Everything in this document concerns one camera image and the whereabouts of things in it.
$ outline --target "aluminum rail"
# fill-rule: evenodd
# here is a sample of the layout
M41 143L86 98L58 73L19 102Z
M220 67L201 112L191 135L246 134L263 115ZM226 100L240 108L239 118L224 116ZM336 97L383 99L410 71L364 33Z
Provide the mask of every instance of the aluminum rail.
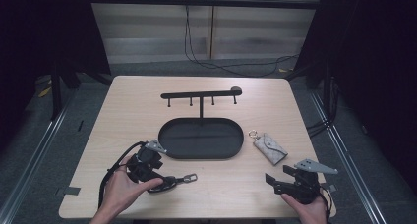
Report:
M36 174L36 171L41 165L43 158L46 156L46 153L52 144L53 139L55 138L58 129L61 127L62 122L64 121L65 115L67 113L68 107L75 96L76 91L71 90L68 101L66 102L64 108L58 114L54 121L49 123L48 128L46 129L45 134L43 135L40 143L38 144L33 156L30 159L25 171L19 178L18 183L13 188L12 192L7 197L0 211L0 224L10 224L13 221L22 201L27 194L31 182Z
M38 0L43 2L87 2L95 4L144 4L144 5L182 5L182 6L223 6L257 7L316 10L321 6L314 1L283 0Z
M316 94L312 94L313 102L322 118L323 121L327 120L325 110L323 109L323 103L320 97ZM336 149L340 159L346 168L346 172L349 175L350 180L352 181L353 186L356 189L356 192L359 198L362 201L368 215L374 224L387 224L387 221L384 219L383 213L363 180L358 168L356 167L355 162L353 161L352 156L349 153L346 145L344 144L339 132L336 129L335 125L328 126L328 135L330 136L331 141L333 142L334 148Z

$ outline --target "gray floor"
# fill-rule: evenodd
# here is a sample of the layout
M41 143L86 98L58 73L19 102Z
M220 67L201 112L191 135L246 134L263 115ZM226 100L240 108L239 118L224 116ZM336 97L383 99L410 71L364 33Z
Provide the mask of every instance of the gray floor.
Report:
M227 65L236 63L259 63L271 60L222 60L216 64ZM278 69L290 69L295 59L279 64ZM244 66L221 69L208 69L189 61L160 62L144 64L112 65L113 77L117 75L142 76L210 76L210 77L243 77L261 76L273 71L267 78L280 78L284 74L269 66ZM80 76L82 84L74 91L73 99L68 105L67 113L56 133L50 147L35 171L19 209L14 215L13 223L87 223L87 220L65 220L59 217L58 209L62 201L56 192L59 188L69 185L78 161L87 143L108 86L93 79ZM312 99L312 93L321 90L305 88L304 78L290 82L306 126L320 121L320 115ZM72 91L63 89L64 101L70 98ZM25 112L22 127L17 132L6 154L1 155L0 165L0 204L3 205L21 174L26 169L31 155L36 150L43 133L50 124L51 95L43 98L33 97ZM386 223L417 223L417 198L403 182L378 150L378 145L363 134L361 123L355 112L340 100L335 125L345 142L357 168L375 197L378 207ZM330 184L337 187L333 198L337 214L331 218L332 223L372 223L369 212L364 208L363 201L344 167L339 154L334 148L328 132L312 138L312 143L319 161L339 170L338 175L326 175ZM154 223L185 223L183 221L159 220ZM276 223L294 223L295 220L276 220ZM116 223L131 223L119 220ZM260 223L260 220L215 220L213 223Z

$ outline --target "keychain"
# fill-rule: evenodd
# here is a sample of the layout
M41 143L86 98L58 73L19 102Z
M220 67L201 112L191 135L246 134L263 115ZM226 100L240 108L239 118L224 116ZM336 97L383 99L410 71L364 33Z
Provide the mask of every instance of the keychain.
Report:
M264 133L263 136L258 136L257 131L252 130L249 132L249 137L254 139L254 145L257 149L264 154L264 156L272 163L276 165L281 161L288 153L283 149L272 137Z

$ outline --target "wall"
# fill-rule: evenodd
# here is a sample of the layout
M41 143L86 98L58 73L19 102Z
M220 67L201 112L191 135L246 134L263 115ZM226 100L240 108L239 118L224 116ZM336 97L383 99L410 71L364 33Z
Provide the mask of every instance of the wall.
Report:
M110 64L185 60L184 6L93 4ZM189 7L197 59L298 54L312 10ZM187 40L187 52L191 56Z

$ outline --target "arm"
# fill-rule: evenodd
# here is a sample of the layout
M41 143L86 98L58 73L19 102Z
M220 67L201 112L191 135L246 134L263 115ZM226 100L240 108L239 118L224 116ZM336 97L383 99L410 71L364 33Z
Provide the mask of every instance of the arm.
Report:
M282 199L291 206L300 217L302 224L326 224L326 206L321 197L316 199L307 205L301 204L292 196L287 194L281 195Z
M125 157L121 164L129 161ZM108 181L101 208L90 224L110 223L119 213L128 208L144 192L162 184L162 179L155 178L144 183L134 183L127 174L126 166L120 166Z

